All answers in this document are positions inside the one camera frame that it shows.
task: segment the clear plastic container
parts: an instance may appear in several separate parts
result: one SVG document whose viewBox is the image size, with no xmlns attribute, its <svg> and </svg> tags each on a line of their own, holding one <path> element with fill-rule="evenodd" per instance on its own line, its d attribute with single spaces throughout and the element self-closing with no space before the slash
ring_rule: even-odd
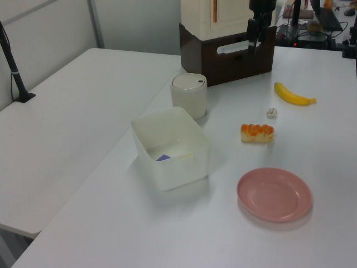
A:
<svg viewBox="0 0 357 268">
<path fill-rule="evenodd" d="M 134 119 L 131 126 L 139 159 L 160 190 L 207 176 L 211 142 L 183 108 Z"/>
</svg>

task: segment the banana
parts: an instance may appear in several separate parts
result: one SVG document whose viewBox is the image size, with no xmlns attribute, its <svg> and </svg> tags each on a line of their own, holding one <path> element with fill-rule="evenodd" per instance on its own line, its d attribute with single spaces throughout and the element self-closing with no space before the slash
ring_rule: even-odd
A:
<svg viewBox="0 0 357 268">
<path fill-rule="evenodd" d="M 310 103 L 315 103 L 316 99 L 308 99 L 303 96 L 296 95 L 290 92 L 284 85 L 280 82 L 274 83 L 275 92 L 281 97 L 284 101 L 290 102 L 296 105 L 308 105 Z"/>
</svg>

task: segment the white box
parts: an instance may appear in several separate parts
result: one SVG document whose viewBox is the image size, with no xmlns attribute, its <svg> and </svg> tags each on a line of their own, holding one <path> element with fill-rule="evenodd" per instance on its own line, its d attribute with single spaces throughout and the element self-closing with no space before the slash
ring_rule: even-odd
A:
<svg viewBox="0 0 357 268">
<path fill-rule="evenodd" d="M 207 176 L 211 142 L 183 108 L 134 119 L 131 126 L 140 161 L 160 190 Z M 170 158 L 157 161 L 162 155 Z"/>
<path fill-rule="evenodd" d="M 249 0 L 181 0 L 181 23 L 201 41 L 246 32 L 253 15 Z M 275 16 L 274 10 L 271 25 Z"/>
</svg>

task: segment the white cup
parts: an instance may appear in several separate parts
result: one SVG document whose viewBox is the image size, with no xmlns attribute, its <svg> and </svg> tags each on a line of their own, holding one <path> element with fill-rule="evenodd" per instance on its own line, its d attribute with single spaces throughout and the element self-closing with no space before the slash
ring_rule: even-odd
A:
<svg viewBox="0 0 357 268">
<path fill-rule="evenodd" d="M 172 106 L 182 107 L 193 118 L 206 112 L 207 79 L 201 74 L 181 74 L 171 83 Z"/>
</svg>

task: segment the bread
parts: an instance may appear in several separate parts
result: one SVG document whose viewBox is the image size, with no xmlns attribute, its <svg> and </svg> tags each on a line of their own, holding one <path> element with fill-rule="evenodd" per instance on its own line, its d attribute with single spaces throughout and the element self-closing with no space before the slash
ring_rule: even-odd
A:
<svg viewBox="0 0 357 268">
<path fill-rule="evenodd" d="M 274 128 L 268 125 L 247 125 L 240 127 L 240 139 L 245 142 L 271 142 L 274 137 Z"/>
</svg>

